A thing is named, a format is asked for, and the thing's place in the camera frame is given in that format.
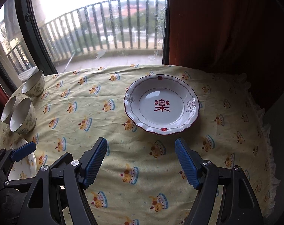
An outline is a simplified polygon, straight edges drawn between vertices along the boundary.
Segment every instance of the floral plate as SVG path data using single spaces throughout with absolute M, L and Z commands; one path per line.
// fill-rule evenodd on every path
M 20 139 L 15 141 L 11 148 L 19 148 L 20 146 L 26 144 L 25 139 Z M 36 157 L 33 153 L 29 154 L 27 157 L 23 158 L 19 162 L 15 162 L 12 166 L 12 170 L 9 173 L 9 180 L 26 179 L 33 178 L 36 176 Z
M 149 75 L 131 84 L 124 97 L 128 117 L 145 131 L 168 135 L 191 126 L 199 114 L 193 89 L 182 80 Z

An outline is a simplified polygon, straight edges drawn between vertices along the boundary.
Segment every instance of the blue gripper pad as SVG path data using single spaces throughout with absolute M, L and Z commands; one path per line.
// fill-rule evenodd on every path
M 36 150 L 35 142 L 29 142 L 15 150 L 12 151 L 10 159 L 13 162 L 21 161 L 23 158 L 27 157 L 29 154 Z
M 84 180 L 82 183 L 86 187 L 94 183 L 96 175 L 99 171 L 99 168 L 106 154 L 107 150 L 106 139 L 105 138 L 99 138 L 99 139 L 98 140 L 100 141 L 100 143 L 97 141 L 94 147 L 92 148 L 92 150 L 90 150 L 91 152 L 93 152 L 93 156 L 91 157 L 90 161 L 88 162 L 85 168 Z
M 194 165 L 188 153 L 188 150 L 184 147 L 180 139 L 177 139 L 175 141 L 175 152 L 182 166 L 182 169 L 184 173 L 186 174 L 188 183 L 198 190 L 201 184 L 198 180 L 197 168 Z

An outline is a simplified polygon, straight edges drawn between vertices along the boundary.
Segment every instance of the yellow tablecloth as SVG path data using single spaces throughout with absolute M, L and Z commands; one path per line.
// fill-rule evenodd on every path
M 129 120 L 124 93 L 148 74 L 175 76 L 194 89 L 201 109 L 190 128 L 159 136 Z M 108 151 L 95 183 L 85 192 L 98 224 L 166 225 L 184 221 L 197 193 L 174 152 L 175 140 L 183 137 L 191 149 L 217 166 L 240 165 L 265 215 L 271 189 L 269 154 L 257 115 L 238 82 L 232 76 L 163 65 L 101 67 L 46 76 L 43 95 L 32 98 L 35 129 L 21 136 L 0 123 L 0 149 L 9 149 L 21 137 L 32 140 L 40 168 L 65 152 L 78 159 L 98 137 L 104 137 Z M 25 98 L 21 88 L 13 95 Z M 221 196 L 219 187 L 211 224 Z M 67 209 L 64 215 L 66 223 L 72 224 Z

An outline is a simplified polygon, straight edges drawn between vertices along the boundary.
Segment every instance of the balcony floor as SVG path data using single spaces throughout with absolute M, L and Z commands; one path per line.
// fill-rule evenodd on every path
M 110 67 L 130 64 L 162 64 L 162 56 L 119 56 L 119 57 L 105 57 L 99 59 L 86 59 L 82 61 L 73 61 L 69 63 L 66 68 L 67 62 L 56 66 L 58 73 L 75 71 L 78 69 L 97 68 L 97 67 Z

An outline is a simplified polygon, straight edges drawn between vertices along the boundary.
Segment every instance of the ruffled tablecloth edge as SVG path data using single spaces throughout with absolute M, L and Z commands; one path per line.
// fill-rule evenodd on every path
M 263 133 L 264 139 L 265 139 L 265 143 L 266 143 L 266 148 L 267 151 L 269 153 L 269 167 L 270 167 L 270 177 L 271 177 L 271 187 L 270 187 L 270 198 L 268 200 L 268 210 L 265 214 L 264 217 L 268 217 L 274 210 L 274 206 L 275 206 L 275 195 L 276 195 L 276 189 L 279 186 L 280 180 L 278 180 L 275 177 L 275 168 L 276 168 L 276 164 L 274 163 L 274 158 L 273 158 L 273 151 L 272 151 L 272 146 L 270 143 L 270 138 L 269 138 L 269 134 L 270 134 L 270 130 L 271 130 L 271 125 L 270 124 L 266 124 L 263 126 L 263 116 L 265 114 L 265 109 L 262 108 L 256 104 L 254 98 L 252 97 L 251 93 L 248 91 L 248 89 L 251 87 L 250 82 L 246 81 L 247 79 L 247 75 L 246 73 L 242 73 L 241 75 L 238 76 L 237 81 L 242 84 L 243 89 L 245 90 L 245 94 L 247 95 L 250 105 L 252 107 L 252 109 L 254 110 L 254 112 L 256 113 L 258 122 L 259 122 L 259 126 L 261 128 L 261 131 Z

